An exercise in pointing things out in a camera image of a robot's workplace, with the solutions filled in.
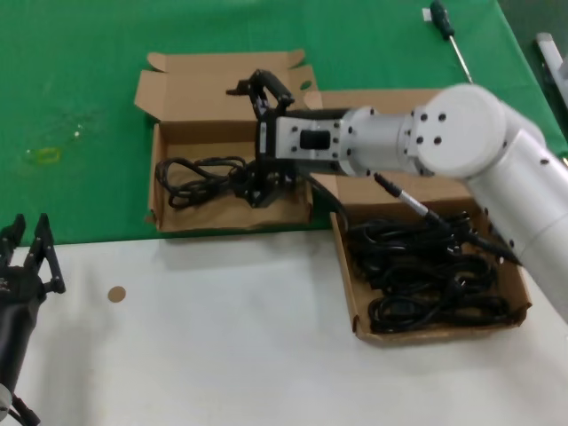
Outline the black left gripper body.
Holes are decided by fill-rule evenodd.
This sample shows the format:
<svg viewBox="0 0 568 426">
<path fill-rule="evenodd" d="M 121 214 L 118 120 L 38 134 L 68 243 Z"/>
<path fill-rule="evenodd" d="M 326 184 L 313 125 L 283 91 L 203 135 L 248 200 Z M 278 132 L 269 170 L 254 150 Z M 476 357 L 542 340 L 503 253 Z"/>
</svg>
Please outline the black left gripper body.
<svg viewBox="0 0 568 426">
<path fill-rule="evenodd" d="M 37 270 L 24 266 L 1 268 L 1 310 L 44 302 L 44 285 Z"/>
</svg>

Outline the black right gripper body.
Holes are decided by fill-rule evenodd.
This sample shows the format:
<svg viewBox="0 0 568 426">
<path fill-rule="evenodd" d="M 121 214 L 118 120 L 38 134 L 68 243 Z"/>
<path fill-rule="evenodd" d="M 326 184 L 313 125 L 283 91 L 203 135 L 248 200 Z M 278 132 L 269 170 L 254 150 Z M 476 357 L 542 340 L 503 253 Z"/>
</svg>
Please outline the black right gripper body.
<svg viewBox="0 0 568 426">
<path fill-rule="evenodd" d="M 255 159 L 248 166 L 246 201 L 266 208 L 296 190 L 297 168 L 291 160 L 276 158 L 276 113 L 265 113 L 256 126 Z"/>
</svg>

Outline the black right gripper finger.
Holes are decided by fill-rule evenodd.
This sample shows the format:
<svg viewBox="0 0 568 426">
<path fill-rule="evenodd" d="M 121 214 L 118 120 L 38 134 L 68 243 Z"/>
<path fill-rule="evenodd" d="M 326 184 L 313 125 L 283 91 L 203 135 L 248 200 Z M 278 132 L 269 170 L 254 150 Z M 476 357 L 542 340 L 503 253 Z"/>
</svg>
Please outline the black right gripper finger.
<svg viewBox="0 0 568 426">
<path fill-rule="evenodd" d="M 229 96 L 247 96 L 257 120 L 268 116 L 283 116 L 294 103 L 290 90 L 271 71 L 258 69 L 250 78 L 239 80 Z"/>
<path fill-rule="evenodd" d="M 266 177 L 256 168 L 230 173 L 230 184 L 237 198 L 245 200 L 252 208 L 260 208 L 263 202 Z"/>
</svg>

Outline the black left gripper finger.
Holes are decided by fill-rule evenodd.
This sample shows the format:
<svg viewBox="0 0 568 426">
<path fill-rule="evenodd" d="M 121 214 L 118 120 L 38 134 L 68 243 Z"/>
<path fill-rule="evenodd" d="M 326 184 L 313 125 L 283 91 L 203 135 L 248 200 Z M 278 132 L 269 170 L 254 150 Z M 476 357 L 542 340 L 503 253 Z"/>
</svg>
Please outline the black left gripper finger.
<svg viewBox="0 0 568 426">
<path fill-rule="evenodd" d="M 51 272 L 51 279 L 46 283 L 41 281 L 39 272 L 43 263 L 46 262 Z M 34 241 L 32 242 L 28 255 L 24 262 L 24 269 L 31 272 L 39 283 L 43 285 L 46 293 L 63 294 L 66 292 L 66 285 L 60 269 L 59 260 L 54 248 L 54 239 L 51 225 L 46 213 L 42 213 L 35 227 Z"/>
<path fill-rule="evenodd" d="M 20 245 L 25 230 L 26 220 L 22 214 L 17 214 L 10 225 L 1 229 L 0 264 L 2 268 L 10 265 L 14 250 Z"/>
</svg>

